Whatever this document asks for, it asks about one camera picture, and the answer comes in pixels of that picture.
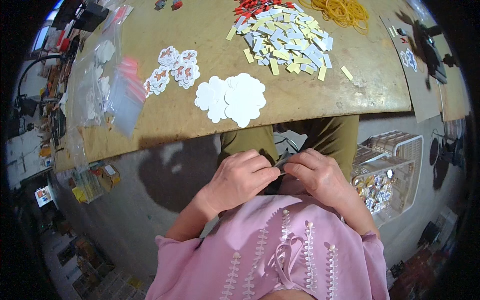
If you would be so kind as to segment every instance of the cardboard sheet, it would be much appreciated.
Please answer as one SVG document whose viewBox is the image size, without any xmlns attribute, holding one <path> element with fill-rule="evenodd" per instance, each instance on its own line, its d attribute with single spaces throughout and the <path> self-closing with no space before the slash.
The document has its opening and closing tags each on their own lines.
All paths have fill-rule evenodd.
<svg viewBox="0 0 480 300">
<path fill-rule="evenodd" d="M 415 40 L 413 37 L 413 27 L 398 20 L 390 20 L 382 17 L 380 17 L 380 19 L 382 19 L 382 22 L 387 28 L 388 35 L 392 39 L 398 57 L 400 58 L 398 63 L 402 66 L 407 79 L 408 90 L 410 91 L 410 98 L 417 123 L 438 116 L 440 110 L 437 100 L 438 84 L 436 79 L 428 74 L 426 64 L 420 57 L 417 57 L 416 54 L 413 54 L 416 67 L 412 67 L 411 64 L 408 63 L 407 53 L 412 53 L 412 45 L 410 43 L 414 43 Z M 394 34 L 392 26 L 394 26 L 395 29 L 402 28 L 405 30 L 407 36 L 394 35 L 395 37 L 392 37 L 392 34 Z M 408 43 L 404 44 L 401 39 L 402 37 L 407 40 Z"/>
</svg>

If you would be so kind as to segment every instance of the black cable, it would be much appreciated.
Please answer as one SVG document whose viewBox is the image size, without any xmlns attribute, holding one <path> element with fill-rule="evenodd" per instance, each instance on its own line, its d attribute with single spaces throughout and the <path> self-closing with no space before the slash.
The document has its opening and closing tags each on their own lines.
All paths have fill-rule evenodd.
<svg viewBox="0 0 480 300">
<path fill-rule="evenodd" d="M 27 71 L 37 62 L 42 61 L 42 60 L 48 60 L 48 59 L 59 59 L 61 58 L 60 54 L 53 54 L 53 55 L 47 55 L 44 57 L 41 57 L 35 61 L 33 61 L 31 64 L 28 65 L 28 67 L 25 69 L 24 73 L 22 74 L 22 77 L 20 77 L 20 81 L 18 83 L 18 88 L 17 88 L 17 98 L 20 98 L 20 86 L 22 85 L 22 80 L 24 79 L 25 75 L 27 74 Z"/>
</svg>

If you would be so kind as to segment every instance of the olive green pants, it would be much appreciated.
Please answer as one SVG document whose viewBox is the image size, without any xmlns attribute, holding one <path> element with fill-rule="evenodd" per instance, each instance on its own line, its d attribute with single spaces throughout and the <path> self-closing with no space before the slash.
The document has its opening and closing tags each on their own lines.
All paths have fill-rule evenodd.
<svg viewBox="0 0 480 300">
<path fill-rule="evenodd" d="M 306 134 L 308 137 L 301 150 L 313 148 L 323 155 L 333 157 L 345 178 L 350 181 L 352 162 L 357 153 L 358 115 L 302 120 L 283 125 L 298 134 Z M 229 155 L 250 149 L 257 150 L 272 165 L 278 160 L 272 125 L 225 132 L 221 134 L 220 140 L 222 149 L 218 165 Z"/>
</svg>

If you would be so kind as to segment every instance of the wooden table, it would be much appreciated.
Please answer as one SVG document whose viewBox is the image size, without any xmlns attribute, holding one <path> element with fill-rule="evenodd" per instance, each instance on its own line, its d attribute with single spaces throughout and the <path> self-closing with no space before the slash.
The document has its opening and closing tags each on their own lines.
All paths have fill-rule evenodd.
<svg viewBox="0 0 480 300">
<path fill-rule="evenodd" d="M 280 75 L 273 76 L 268 67 L 248 64 L 242 52 L 248 47 L 244 39 L 241 36 L 234 36 L 231 41 L 225 39 L 236 19 L 232 11 L 238 2 L 188 0 L 177 11 L 168 7 L 155 11 L 154 0 L 127 2 L 134 9 L 123 23 L 121 52 L 138 60 L 139 77 L 144 80 L 150 76 L 158 67 L 160 50 L 170 45 L 181 51 L 197 50 L 201 76 L 188 90 L 171 79 L 165 92 L 159 96 L 151 95 L 145 102 L 131 140 L 104 127 L 82 128 L 84 149 L 90 162 L 160 143 L 238 129 L 230 119 L 212 123 L 206 111 L 193 104 L 198 84 L 214 75 L 226 79 L 246 72 L 265 84 L 267 104 L 249 127 L 326 116 L 411 110 L 398 55 L 379 18 L 379 15 L 395 18 L 400 12 L 413 17 L 413 10 L 403 1 L 361 0 L 370 15 L 367 36 L 360 35 L 353 28 L 341 28 L 332 21 L 326 22 L 321 12 L 305 8 L 334 38 L 334 47 L 329 53 L 333 68 L 327 71 L 324 82 L 305 72 L 290 74 L 283 68 Z M 99 29 L 96 29 L 77 60 L 95 47 L 98 36 Z M 343 65 L 354 76 L 352 81 L 340 70 Z M 74 69 L 69 80 L 67 112 L 71 99 L 75 97 L 71 91 L 78 77 Z M 56 172 L 74 166 L 66 150 L 56 154 L 55 163 Z"/>
</svg>

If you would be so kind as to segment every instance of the cardboard box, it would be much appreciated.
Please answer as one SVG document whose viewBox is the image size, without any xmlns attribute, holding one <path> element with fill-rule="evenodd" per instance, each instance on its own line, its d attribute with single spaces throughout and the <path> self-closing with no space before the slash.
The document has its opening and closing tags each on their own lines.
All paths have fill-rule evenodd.
<svg viewBox="0 0 480 300">
<path fill-rule="evenodd" d="M 120 182 L 120 173 L 113 165 L 106 165 L 100 167 L 99 169 L 101 175 L 98 176 L 98 181 L 103 188 L 109 192 Z"/>
</svg>

